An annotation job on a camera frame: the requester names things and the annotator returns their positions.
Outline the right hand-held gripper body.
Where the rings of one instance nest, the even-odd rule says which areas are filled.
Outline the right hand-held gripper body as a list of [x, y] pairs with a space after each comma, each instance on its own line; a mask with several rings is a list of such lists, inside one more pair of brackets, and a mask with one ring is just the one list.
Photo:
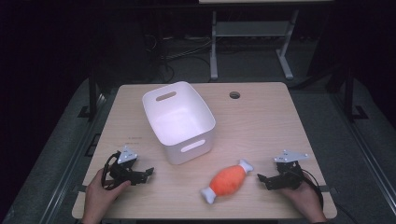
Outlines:
[[299, 161], [308, 159], [306, 153], [284, 149], [274, 158], [278, 175], [271, 179], [271, 189], [297, 189], [303, 182], [303, 170]]

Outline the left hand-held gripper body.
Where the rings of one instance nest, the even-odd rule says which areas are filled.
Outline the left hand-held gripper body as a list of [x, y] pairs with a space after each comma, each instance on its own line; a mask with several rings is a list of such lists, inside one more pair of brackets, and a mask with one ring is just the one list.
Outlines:
[[133, 170], [133, 165], [137, 161], [137, 154], [129, 147], [124, 146], [107, 160], [107, 172], [111, 180], [107, 181], [109, 188], [116, 188], [125, 181], [129, 181], [132, 186], [141, 183], [143, 172]]

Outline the person's right hand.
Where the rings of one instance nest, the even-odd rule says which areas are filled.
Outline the person's right hand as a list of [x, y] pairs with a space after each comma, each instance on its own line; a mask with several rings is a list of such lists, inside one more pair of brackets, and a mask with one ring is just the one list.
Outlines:
[[319, 224], [328, 221], [323, 213], [318, 195], [305, 181], [297, 189], [280, 189], [279, 192], [291, 201], [294, 208], [310, 224]]

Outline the person's left hand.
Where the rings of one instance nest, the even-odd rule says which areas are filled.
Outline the person's left hand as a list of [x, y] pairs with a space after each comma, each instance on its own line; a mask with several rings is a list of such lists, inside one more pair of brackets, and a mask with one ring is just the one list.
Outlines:
[[106, 190], [102, 186], [103, 172], [100, 169], [86, 188], [82, 224], [99, 224], [110, 205], [131, 186], [129, 181], [125, 181], [112, 190]]

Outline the orange plush meat toy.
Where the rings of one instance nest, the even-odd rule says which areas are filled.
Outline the orange plush meat toy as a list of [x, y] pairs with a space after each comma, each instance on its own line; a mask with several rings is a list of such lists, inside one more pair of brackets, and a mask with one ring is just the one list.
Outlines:
[[205, 201], [212, 204], [219, 196], [227, 196], [237, 192], [247, 174], [253, 171], [253, 166], [246, 160], [240, 160], [236, 165], [229, 166], [217, 172], [209, 185], [200, 190]]

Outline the white plastic basket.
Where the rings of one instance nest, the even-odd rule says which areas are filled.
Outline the white plastic basket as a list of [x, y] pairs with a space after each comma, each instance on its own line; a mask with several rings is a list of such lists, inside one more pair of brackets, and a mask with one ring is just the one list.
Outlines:
[[198, 91], [179, 81], [145, 93], [148, 122], [171, 164], [198, 158], [213, 147], [216, 120]]

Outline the black stand post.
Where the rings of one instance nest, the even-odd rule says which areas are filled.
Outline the black stand post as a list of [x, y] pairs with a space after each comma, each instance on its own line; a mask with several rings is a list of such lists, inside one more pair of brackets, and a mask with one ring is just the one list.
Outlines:
[[79, 113], [79, 118], [87, 118], [88, 121], [92, 121], [97, 112], [99, 106], [99, 98], [100, 98], [100, 72], [98, 62], [94, 62], [89, 66], [89, 76], [88, 76], [88, 86], [89, 86], [89, 104], [87, 106], [83, 106]]
[[355, 119], [368, 119], [367, 114], [360, 105], [353, 105], [354, 77], [351, 68], [347, 69], [344, 93], [344, 113], [349, 122]]

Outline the white metal stand frame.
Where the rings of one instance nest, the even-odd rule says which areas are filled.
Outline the white metal stand frame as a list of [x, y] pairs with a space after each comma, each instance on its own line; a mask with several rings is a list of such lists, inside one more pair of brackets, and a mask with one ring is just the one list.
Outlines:
[[210, 79], [219, 78], [217, 40], [219, 37], [283, 37], [284, 43], [276, 50], [276, 56], [287, 80], [293, 79], [286, 53], [294, 31], [299, 10], [292, 12], [288, 21], [219, 21], [217, 12], [212, 12], [211, 50], [209, 53]]

